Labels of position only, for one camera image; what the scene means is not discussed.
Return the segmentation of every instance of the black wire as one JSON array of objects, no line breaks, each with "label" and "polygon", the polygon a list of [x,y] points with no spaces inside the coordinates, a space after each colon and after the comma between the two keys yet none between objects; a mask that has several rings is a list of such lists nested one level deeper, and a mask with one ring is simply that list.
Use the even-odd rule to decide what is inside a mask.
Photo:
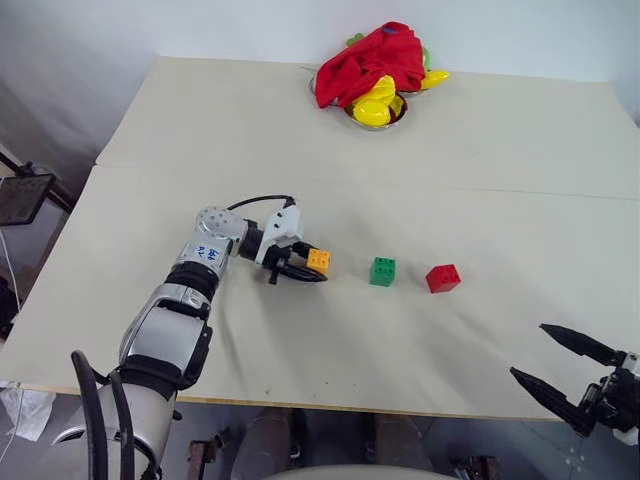
[{"label": "black wire", "polygon": [[131,480],[135,476],[134,437],[131,411],[127,403],[127,396],[122,388],[120,374],[115,370],[109,374],[111,391],[118,412],[120,428],[120,480]]},{"label": "black wire", "polygon": [[87,361],[87,357],[79,350],[75,350],[71,354],[71,362],[80,384],[82,411],[84,412],[87,426],[89,480],[107,480],[109,461],[107,456],[107,431],[104,427],[104,417],[102,416],[102,407],[100,406],[93,371]]},{"label": "black wire", "polygon": [[234,203],[230,207],[227,207],[227,210],[233,210],[234,208],[242,207],[243,205],[247,205],[248,203],[262,202],[264,200],[284,200],[284,206],[288,207],[289,205],[295,205],[296,201],[291,195],[263,195],[261,197],[253,197],[247,198],[238,203]]}]

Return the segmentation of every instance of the green toy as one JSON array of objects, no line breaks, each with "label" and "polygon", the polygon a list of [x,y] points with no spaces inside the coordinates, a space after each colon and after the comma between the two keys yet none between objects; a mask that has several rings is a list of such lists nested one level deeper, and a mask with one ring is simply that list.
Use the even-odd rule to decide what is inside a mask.
[{"label": "green toy", "polygon": [[396,277],[396,261],[393,258],[376,257],[371,264],[369,283],[388,287]]},{"label": "green toy", "polygon": [[362,38],[364,38],[363,34],[356,33],[353,37],[348,39],[345,43],[346,43],[347,47],[350,47],[351,45],[354,45],[354,44],[358,43],[358,41],[361,40]]},{"label": "green toy", "polygon": [[422,64],[424,65],[424,71],[428,72],[431,70],[431,54],[427,47],[422,47]]}]

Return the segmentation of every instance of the toy block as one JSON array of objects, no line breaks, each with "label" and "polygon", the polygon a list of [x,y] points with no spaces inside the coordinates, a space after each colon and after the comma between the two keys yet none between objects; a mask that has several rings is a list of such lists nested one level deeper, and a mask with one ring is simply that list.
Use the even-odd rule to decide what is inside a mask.
[{"label": "toy block", "polygon": [[309,257],[307,258],[307,267],[320,272],[325,277],[329,276],[329,262],[331,253],[316,248],[309,249]]},{"label": "toy block", "polygon": [[393,258],[376,257],[371,264],[369,283],[388,287],[396,277],[396,261]]},{"label": "toy block", "polygon": [[448,292],[460,283],[460,275],[453,264],[433,267],[426,279],[431,293]]}]

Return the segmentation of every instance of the green block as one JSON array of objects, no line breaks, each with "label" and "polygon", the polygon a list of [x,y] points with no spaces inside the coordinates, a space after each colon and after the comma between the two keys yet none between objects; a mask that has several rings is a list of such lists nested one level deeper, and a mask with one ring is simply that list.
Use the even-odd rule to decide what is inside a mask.
[{"label": "green block", "polygon": [[396,278],[396,261],[393,258],[376,257],[371,264],[369,283],[388,287]]}]

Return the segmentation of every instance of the white table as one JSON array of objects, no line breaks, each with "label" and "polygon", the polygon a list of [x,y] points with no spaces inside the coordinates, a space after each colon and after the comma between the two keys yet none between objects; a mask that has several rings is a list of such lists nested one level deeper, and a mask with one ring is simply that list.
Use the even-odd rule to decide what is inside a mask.
[{"label": "white table", "polygon": [[[509,366],[573,401],[607,370],[539,323],[640,348],[638,132],[609,87],[454,74],[411,99],[404,124],[372,133],[317,110],[309,78],[289,64],[156,63],[0,354],[0,378],[68,391],[76,348],[113,367],[197,211],[263,193],[299,199],[305,236],[332,252],[330,280],[273,287],[234,259],[207,365],[183,399],[549,418]],[[243,213],[264,221],[272,208]],[[368,284],[374,256],[398,260],[393,286]],[[444,263],[462,284],[430,295],[424,275]]]}]

